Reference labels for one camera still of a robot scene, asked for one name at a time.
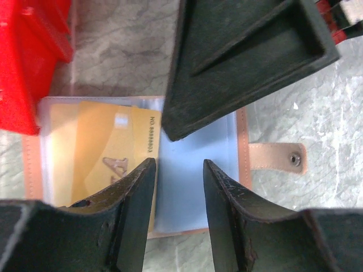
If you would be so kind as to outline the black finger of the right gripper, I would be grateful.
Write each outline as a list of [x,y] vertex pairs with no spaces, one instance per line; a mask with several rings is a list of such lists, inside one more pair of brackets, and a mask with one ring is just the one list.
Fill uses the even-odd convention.
[[162,128],[185,138],[339,57],[313,1],[181,1]]

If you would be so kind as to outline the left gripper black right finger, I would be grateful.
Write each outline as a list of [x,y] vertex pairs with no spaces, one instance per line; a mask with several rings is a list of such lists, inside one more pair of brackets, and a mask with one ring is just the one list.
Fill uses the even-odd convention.
[[362,210],[293,211],[203,166],[216,271],[361,271]]

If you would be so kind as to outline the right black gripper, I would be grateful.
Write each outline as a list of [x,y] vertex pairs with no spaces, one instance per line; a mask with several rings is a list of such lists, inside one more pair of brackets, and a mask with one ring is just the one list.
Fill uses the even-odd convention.
[[361,0],[315,1],[321,16],[328,25],[335,44],[362,36]]

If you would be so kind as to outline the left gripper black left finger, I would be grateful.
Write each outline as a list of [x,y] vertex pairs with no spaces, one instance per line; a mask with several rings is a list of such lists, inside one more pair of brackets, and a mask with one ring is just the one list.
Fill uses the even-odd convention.
[[1,201],[2,271],[141,271],[156,162],[70,207]]

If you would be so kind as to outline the brown leather card holder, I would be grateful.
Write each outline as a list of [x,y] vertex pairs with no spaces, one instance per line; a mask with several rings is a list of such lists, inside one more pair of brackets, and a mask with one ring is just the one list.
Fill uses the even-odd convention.
[[[162,112],[164,99],[156,97],[46,97],[39,105],[40,132],[23,136],[26,197],[52,203],[50,115],[53,104],[95,101],[136,106]],[[214,161],[227,175],[247,188],[253,170],[271,169],[302,175],[307,156],[300,143],[250,143],[246,109],[242,108],[172,142],[161,129],[157,174],[151,208],[149,238],[203,232],[208,227],[203,162]]]

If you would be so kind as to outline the gold VIP card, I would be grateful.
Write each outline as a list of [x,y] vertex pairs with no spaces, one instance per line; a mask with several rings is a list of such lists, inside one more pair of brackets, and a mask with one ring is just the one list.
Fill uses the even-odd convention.
[[81,101],[53,104],[50,115],[52,203],[70,206],[158,158],[161,113]]

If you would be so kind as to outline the red plastic bin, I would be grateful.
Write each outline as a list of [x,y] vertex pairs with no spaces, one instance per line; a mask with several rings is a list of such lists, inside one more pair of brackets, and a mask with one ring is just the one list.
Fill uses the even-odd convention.
[[70,1],[1,1],[1,129],[36,135],[57,62],[73,58]]

